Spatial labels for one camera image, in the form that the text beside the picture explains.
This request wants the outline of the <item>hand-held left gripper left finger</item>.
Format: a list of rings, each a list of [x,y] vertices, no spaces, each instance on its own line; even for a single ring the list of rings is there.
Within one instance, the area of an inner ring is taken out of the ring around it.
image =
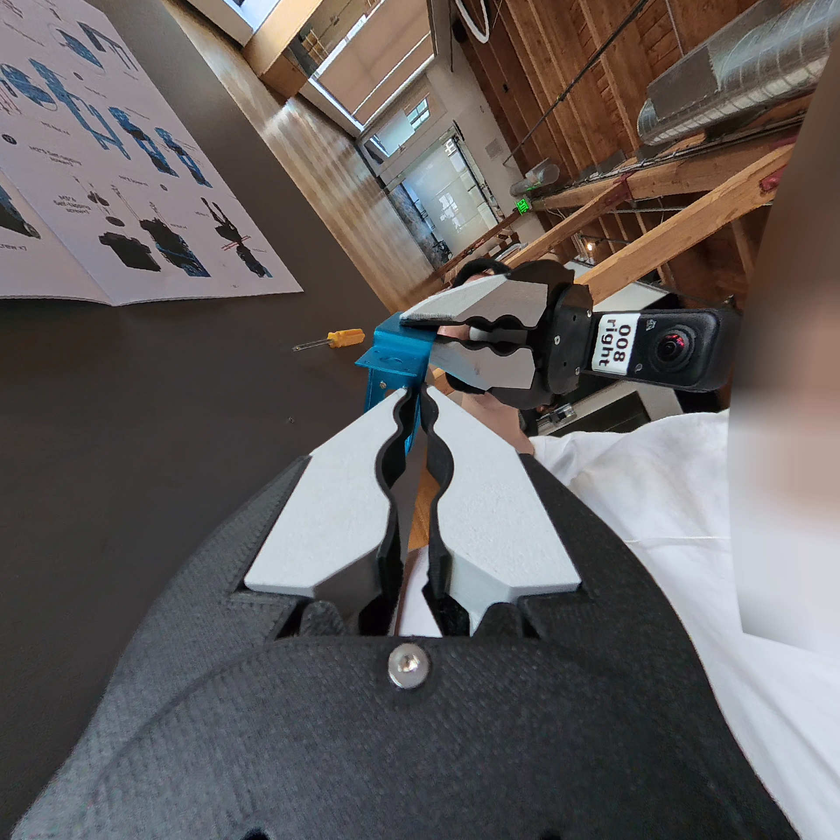
[[[396,389],[310,453],[245,587],[321,601],[395,600],[402,566],[392,489],[406,469],[416,396]]]

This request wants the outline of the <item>glass partition door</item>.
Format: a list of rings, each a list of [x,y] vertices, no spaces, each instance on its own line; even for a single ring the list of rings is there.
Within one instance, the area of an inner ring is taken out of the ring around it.
[[[388,189],[397,213],[435,269],[502,219],[500,206],[455,124]]]

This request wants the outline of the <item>silver ventilation duct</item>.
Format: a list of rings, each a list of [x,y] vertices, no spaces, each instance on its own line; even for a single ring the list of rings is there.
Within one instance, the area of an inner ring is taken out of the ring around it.
[[[838,29],[838,1],[754,3],[648,85],[640,140],[666,144],[809,95]]]

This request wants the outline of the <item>yellow handled screwdriver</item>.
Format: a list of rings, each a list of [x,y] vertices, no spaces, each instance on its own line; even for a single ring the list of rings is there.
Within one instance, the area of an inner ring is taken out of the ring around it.
[[[364,339],[365,333],[362,329],[345,329],[329,332],[326,338],[323,339],[296,344],[291,350],[292,352],[301,352],[317,348],[343,349],[360,344]]]

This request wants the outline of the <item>blue metal bracket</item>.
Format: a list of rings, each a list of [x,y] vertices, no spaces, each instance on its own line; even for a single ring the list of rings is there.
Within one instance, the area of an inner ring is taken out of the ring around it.
[[[403,325],[401,316],[398,312],[375,328],[371,348],[356,361],[356,365],[369,372],[363,413],[383,402],[389,390],[403,388],[414,395],[413,417],[404,433],[404,455],[408,457],[421,424],[419,394],[437,332],[432,328]]]

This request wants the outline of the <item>printed assembly manual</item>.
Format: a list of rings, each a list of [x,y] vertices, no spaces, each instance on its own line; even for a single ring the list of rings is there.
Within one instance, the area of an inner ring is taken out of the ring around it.
[[[2,298],[301,292],[102,12],[1,17]]]

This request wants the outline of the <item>person's white shirt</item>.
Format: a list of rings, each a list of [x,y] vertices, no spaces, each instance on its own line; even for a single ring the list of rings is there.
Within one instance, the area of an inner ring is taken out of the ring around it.
[[[535,459],[663,589],[731,731],[801,838],[839,837],[838,652],[742,631],[732,564],[728,411],[627,433],[531,438]]]

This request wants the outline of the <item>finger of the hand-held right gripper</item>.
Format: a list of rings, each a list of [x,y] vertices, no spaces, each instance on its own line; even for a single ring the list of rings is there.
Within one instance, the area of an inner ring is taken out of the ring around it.
[[[549,295],[550,286],[543,282],[487,276],[417,303],[401,313],[399,321],[404,327],[429,331],[531,331],[538,327]]]
[[[430,364],[480,392],[530,389],[536,367],[527,330],[467,330],[457,337],[439,334],[432,344]]]

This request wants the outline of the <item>window with roller blind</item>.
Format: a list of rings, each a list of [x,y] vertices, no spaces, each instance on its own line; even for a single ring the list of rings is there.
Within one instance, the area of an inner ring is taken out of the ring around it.
[[[435,58],[428,2],[367,2],[309,83],[367,129]]]

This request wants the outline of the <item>person's right hand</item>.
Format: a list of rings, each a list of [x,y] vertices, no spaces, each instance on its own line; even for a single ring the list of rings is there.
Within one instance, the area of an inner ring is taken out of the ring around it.
[[[488,392],[480,394],[452,392],[449,398],[514,447],[517,452],[534,455],[532,441],[520,426],[518,409],[499,402]]]

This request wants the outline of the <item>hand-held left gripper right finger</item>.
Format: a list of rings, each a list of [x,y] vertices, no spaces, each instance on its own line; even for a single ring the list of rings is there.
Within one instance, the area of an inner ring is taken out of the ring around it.
[[[575,592],[571,557],[519,452],[437,388],[422,393],[430,506],[424,594],[434,611],[485,611]]]

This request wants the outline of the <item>dark grey desk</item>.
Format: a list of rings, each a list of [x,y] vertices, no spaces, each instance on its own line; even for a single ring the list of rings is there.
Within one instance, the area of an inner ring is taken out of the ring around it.
[[[348,351],[389,306],[405,229],[346,132],[280,102],[182,2],[93,2],[303,292],[2,303],[2,838],[91,719],[120,655],[205,538],[355,419]],[[287,418],[295,418],[289,424]]]

